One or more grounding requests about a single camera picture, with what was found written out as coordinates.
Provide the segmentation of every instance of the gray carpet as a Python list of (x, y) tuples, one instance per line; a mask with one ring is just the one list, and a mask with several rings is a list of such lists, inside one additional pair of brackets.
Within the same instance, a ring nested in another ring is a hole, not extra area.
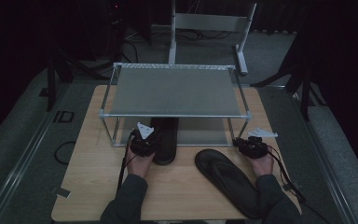
[[(293, 38), (293, 35), (286, 34), (250, 34), (245, 45), (249, 75), (241, 77), (241, 82), (249, 84), (273, 75), (278, 70)], [(236, 59), (232, 47), (238, 39), (238, 35), (230, 35), (218, 40), (178, 40), (176, 63), (235, 64)], [(129, 41), (136, 46), (139, 63), (166, 63), (168, 61), (169, 37), (167, 35), (154, 36), (153, 45), (148, 45), (137, 36), (130, 38)], [(133, 63), (136, 62), (134, 52), (133, 46), (127, 44), (124, 46), (125, 55)], [(32, 155), (28, 169), (24, 175), (20, 175), (20, 181), (15, 182), (18, 186), (9, 195), (10, 200), (2, 207), (0, 223), (50, 222), (50, 213), (55, 202), (55, 196), (50, 191), (61, 185), (65, 172), (65, 165), (54, 159), (54, 151), (63, 143), (76, 140), (94, 87), (106, 83), (96, 81), (77, 70), (74, 72), (75, 81), (68, 86), (63, 84), (60, 86), (62, 98), (52, 112), (45, 111), (47, 99), (38, 96), (40, 90), (47, 85), (45, 71), (34, 79), (0, 127), (1, 189), (5, 186), (5, 180), (10, 171), (21, 158), (22, 152), (32, 147), (29, 146), (30, 139), (41, 128), (40, 123), (43, 123), (43, 120), (48, 121), (47, 131), (40, 134), (40, 141), (31, 144), (35, 146), (36, 151)], [(100, 73), (109, 76), (111, 70), (105, 69)], [(273, 84), (281, 86), (286, 80), (287, 77)], [(332, 197), (331, 186), (328, 182), (326, 183), (324, 168), (320, 164), (318, 154), (315, 153), (315, 146), (318, 144), (315, 144), (312, 134), (316, 132), (317, 140), (323, 143), (324, 148), (345, 147), (347, 149), (347, 153), (338, 158), (337, 154), (340, 153), (333, 149), (326, 154), (334, 158), (329, 166), (333, 167), (333, 171), (337, 173), (337, 182), (341, 183), (345, 196), (351, 204), (351, 211), (358, 222), (358, 178), (355, 180), (352, 178), (358, 176), (358, 163), (350, 153), (351, 149), (348, 148), (345, 137), (342, 138), (339, 126), (334, 124), (326, 127), (326, 124), (334, 121), (331, 114), (328, 114), (328, 108), (320, 106), (311, 108), (311, 123), (306, 123), (298, 112), (298, 101), (284, 90), (263, 88), (259, 92), (272, 129), (279, 134), (277, 141), (289, 175), (301, 187), (300, 191), (308, 199), (308, 205), (323, 214), (330, 223), (344, 223), (344, 220), (341, 218), (335, 198)], [(53, 122), (57, 111), (73, 112), (73, 121), (70, 123)], [(72, 149), (72, 144), (62, 147), (60, 158), (68, 160)], [(304, 223), (323, 223), (308, 208), (302, 206), (302, 209)]]

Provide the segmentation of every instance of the sleeve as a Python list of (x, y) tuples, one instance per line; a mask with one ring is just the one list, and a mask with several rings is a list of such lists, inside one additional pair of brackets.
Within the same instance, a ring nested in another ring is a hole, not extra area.
[(274, 175), (261, 175), (255, 184), (259, 191), (261, 216), (264, 224), (302, 223), (298, 209), (282, 191)]
[(146, 191), (147, 183), (143, 178), (138, 175), (128, 175), (116, 198), (103, 211), (100, 223), (139, 223)]

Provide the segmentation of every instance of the person's hand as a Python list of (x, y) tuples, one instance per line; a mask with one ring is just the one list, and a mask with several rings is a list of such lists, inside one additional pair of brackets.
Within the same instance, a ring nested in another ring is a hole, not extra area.
[(256, 177), (260, 177), (261, 175), (272, 175), (274, 159), (269, 153), (259, 159), (251, 159), (249, 157), (246, 157), (246, 159), (252, 164)]
[(130, 149), (127, 153), (127, 169), (129, 174), (138, 175), (145, 178), (149, 172), (150, 164), (154, 158), (154, 153), (148, 157), (141, 157), (133, 153)]

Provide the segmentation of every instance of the vr controller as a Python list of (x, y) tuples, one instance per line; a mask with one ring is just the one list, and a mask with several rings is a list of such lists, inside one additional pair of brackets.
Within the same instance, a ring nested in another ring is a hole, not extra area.
[(138, 129), (134, 129), (131, 135), (131, 151), (138, 156), (148, 157), (157, 150), (160, 134), (154, 132), (153, 128), (137, 124)]
[(233, 144), (238, 147), (240, 153), (251, 159), (259, 159), (269, 153), (267, 144), (263, 143), (261, 137), (249, 136), (248, 140), (236, 138), (233, 140)]

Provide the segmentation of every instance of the wooden table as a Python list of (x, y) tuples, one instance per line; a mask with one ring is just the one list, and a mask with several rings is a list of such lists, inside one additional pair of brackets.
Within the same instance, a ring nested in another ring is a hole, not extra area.
[[(80, 130), (76, 146), (62, 181), (62, 189), (71, 191), (69, 198), (59, 196), (52, 210), (55, 221), (99, 220), (107, 204), (115, 198), (124, 147), (111, 147), (98, 117), (106, 86), (98, 86), (89, 104), (89, 110)], [(113, 99), (116, 86), (110, 90)], [(256, 89), (243, 88), (246, 101), (253, 114), (245, 132), (262, 128), (271, 131), (269, 120)], [(110, 119), (114, 127), (115, 119)], [(232, 120), (237, 131), (243, 119)], [(278, 151), (275, 138), (264, 142)], [(178, 147), (175, 160), (167, 166), (152, 164), (146, 178), (149, 188), (142, 207), (142, 220), (236, 219), (245, 218), (229, 200), (197, 169), (196, 154), (206, 147)], [(228, 156), (255, 182), (250, 163), (235, 147), (213, 147)], [(280, 181), (277, 162), (274, 174)], [(287, 192), (296, 204), (297, 199)]]

